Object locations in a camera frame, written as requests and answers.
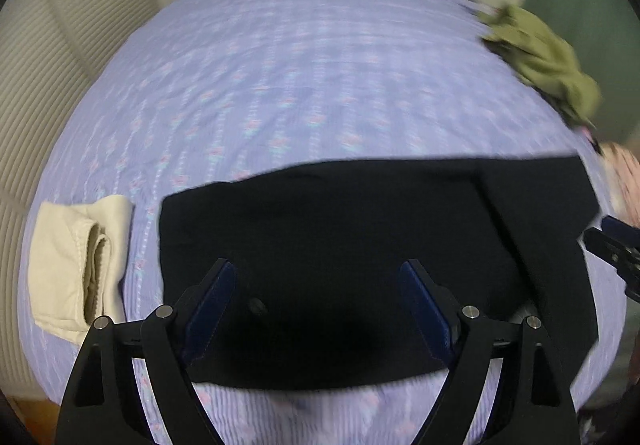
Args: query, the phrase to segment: purple bedsheet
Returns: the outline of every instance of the purple bedsheet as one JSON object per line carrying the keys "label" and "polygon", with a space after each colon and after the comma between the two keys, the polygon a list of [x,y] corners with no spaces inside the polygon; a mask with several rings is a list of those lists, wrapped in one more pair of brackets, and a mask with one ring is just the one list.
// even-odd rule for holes
{"label": "purple bedsheet", "polygon": [[[485,50],[482,32],[464,0],[177,0],[131,35],[69,120],[28,217],[20,338],[47,395],[62,399],[77,349],[30,314],[25,276],[43,200],[125,194],[135,204],[128,319],[162,300],[162,197],[210,181],[327,159],[577,152],[609,212],[587,140]],[[613,361],[625,317],[621,282],[605,263],[587,262],[600,340],[572,387],[578,406]],[[135,367],[156,440],[169,443],[144,364]],[[499,367],[495,361],[487,378],[470,443],[486,424]],[[338,393],[197,391],[229,445],[409,444],[445,375]]]}

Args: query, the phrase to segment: black bracket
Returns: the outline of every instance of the black bracket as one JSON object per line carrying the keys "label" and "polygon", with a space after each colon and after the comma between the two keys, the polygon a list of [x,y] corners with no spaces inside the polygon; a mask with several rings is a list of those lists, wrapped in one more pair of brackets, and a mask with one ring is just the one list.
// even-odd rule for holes
{"label": "black bracket", "polygon": [[82,343],[62,400],[57,445],[151,445],[132,358],[146,361],[164,425],[174,445],[224,445],[186,374],[206,349],[236,286],[236,269],[219,259],[175,307],[145,320],[114,324],[98,317]]}
{"label": "black bracket", "polygon": [[[462,307],[416,260],[404,263],[400,276],[402,293],[431,354],[449,366],[413,445],[464,442],[493,358],[503,359],[502,370],[483,444],[580,443],[569,385],[539,318],[514,324],[489,319],[473,306]],[[434,321],[446,321],[454,331],[438,330]]]}
{"label": "black bracket", "polygon": [[601,228],[584,231],[584,246],[609,265],[626,283],[625,294],[640,302],[640,229],[606,216]]}

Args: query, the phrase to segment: headboard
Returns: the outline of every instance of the headboard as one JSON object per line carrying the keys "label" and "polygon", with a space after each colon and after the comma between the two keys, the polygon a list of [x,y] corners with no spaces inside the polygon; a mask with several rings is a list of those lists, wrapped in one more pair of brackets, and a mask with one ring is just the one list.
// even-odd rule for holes
{"label": "headboard", "polygon": [[42,398],[18,338],[22,232],[69,115],[156,0],[7,0],[0,9],[0,389]]}

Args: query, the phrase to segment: green cloth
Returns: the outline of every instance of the green cloth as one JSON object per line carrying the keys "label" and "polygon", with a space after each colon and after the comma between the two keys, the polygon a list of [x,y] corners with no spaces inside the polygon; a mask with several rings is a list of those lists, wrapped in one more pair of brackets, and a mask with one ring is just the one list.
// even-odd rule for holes
{"label": "green cloth", "polygon": [[583,124],[602,100],[600,87],[580,71],[574,49],[537,16],[507,5],[497,15],[480,13],[491,28],[483,36],[489,50],[500,55],[528,86],[541,95],[571,124]]}

